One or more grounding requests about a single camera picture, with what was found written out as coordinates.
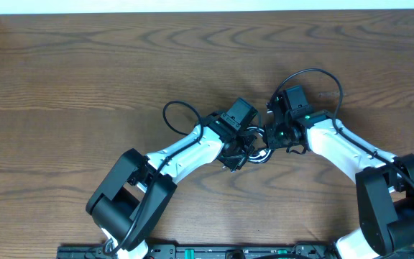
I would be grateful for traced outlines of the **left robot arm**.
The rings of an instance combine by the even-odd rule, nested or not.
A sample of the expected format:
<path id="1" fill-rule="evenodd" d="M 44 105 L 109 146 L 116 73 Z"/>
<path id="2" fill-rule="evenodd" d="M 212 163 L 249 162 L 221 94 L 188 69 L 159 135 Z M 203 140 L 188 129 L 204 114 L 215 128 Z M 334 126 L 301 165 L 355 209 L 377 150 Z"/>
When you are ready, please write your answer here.
<path id="1" fill-rule="evenodd" d="M 238 98 L 226 112 L 199 117 L 192 132 L 160 151 L 123 153 L 86 204 L 107 235 L 102 248 L 112 258 L 143 258 L 145 243 L 175 193 L 178 183 L 205 164 L 219 160 L 234 172 L 253 152 L 250 132 L 258 111 Z"/>

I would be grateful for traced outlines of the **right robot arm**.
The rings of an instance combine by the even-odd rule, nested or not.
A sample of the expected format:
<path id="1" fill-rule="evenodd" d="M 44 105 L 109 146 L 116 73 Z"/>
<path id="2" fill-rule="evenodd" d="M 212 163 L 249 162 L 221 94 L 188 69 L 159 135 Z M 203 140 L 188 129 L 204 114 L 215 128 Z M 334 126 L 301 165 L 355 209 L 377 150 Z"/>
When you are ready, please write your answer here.
<path id="1" fill-rule="evenodd" d="M 315 111 L 303 88 L 276 91 L 267 104 L 274 121 L 267 144 L 292 153 L 302 146 L 333 163 L 356 185 L 359 229 L 339 238 L 339 258 L 414 256 L 414 154 L 396 156 L 345 128 L 332 113 Z"/>

